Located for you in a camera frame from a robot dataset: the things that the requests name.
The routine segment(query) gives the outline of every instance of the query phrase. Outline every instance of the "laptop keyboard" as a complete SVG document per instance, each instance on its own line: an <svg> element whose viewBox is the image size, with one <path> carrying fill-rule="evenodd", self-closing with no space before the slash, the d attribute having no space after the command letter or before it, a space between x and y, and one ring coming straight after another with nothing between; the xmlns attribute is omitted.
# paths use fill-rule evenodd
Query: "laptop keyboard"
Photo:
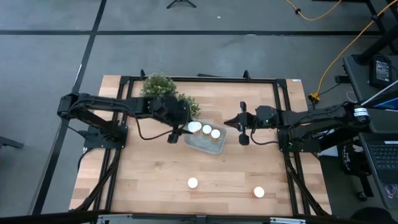
<svg viewBox="0 0 398 224"><path fill-rule="evenodd" d="M398 170L398 144L368 144L373 163L379 170Z"/></svg>

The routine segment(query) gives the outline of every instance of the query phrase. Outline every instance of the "tripod stand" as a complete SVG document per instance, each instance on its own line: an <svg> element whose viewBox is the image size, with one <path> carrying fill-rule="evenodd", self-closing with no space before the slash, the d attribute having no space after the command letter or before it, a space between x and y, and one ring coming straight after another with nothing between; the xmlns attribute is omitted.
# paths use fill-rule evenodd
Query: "tripod stand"
<svg viewBox="0 0 398 224"><path fill-rule="evenodd" d="M190 2L189 0L174 0L173 2L171 2L166 8L170 9L170 7L172 7L172 5L174 5L174 3L176 2L182 2L185 1L187 3L189 3L192 7L197 7L194 3Z"/></svg>

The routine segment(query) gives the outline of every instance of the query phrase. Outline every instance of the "chair wheel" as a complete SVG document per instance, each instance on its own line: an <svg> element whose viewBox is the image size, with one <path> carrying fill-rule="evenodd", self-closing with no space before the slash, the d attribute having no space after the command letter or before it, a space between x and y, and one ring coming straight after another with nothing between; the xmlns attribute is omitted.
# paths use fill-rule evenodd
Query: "chair wheel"
<svg viewBox="0 0 398 224"><path fill-rule="evenodd" d="M362 202L365 202L365 201L368 200L368 197L366 196L365 192L358 192L358 193L356 194L356 196L357 196L357 198L358 198L360 201L362 201Z"/></svg>

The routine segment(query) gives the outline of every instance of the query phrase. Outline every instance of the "gray carpet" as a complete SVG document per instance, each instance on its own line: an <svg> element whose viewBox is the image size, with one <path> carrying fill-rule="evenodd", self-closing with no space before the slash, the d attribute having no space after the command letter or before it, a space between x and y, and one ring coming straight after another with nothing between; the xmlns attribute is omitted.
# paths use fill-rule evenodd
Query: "gray carpet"
<svg viewBox="0 0 398 224"><path fill-rule="evenodd" d="M198 7L170 1L108 1L100 30L361 30L370 14L364 4L343 2L326 18L307 22L285 1L192 0ZM0 30L91 30L100 0L0 1ZM376 10L386 4L373 1ZM308 17L318 16L334 2L293 1ZM383 21L393 24L388 12ZM298 78L305 94L317 89L329 63L353 37L238 36L238 35L125 35L97 36L80 92L97 94L103 75L137 75L163 71L169 75L197 73L241 77ZM345 55L357 54L376 39L363 37ZM87 35L0 35L0 136L24 142L23 149L0 150L0 217L26 215L42 177L59 118L59 99L70 92L79 69ZM344 74L338 60L322 90ZM323 95L319 107L346 100L349 85ZM85 129L79 122L71 126ZM44 213L65 212L76 178L83 140L67 132ZM345 176L333 158L322 159L325 182L334 215L350 217L365 206L381 207L377 196L357 201L355 178ZM398 212L391 211L394 217Z"/></svg>

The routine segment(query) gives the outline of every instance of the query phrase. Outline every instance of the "laptop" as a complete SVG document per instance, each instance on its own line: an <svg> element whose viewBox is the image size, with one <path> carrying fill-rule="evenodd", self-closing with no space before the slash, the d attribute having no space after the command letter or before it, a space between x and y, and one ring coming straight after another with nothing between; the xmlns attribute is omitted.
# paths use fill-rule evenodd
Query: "laptop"
<svg viewBox="0 0 398 224"><path fill-rule="evenodd" d="M381 114L383 110L396 113L398 112L398 91L378 96L367 103L366 107L377 109ZM390 209L397 209L398 120L385 122L393 125L396 134L360 133L358 136L384 205Z"/></svg>

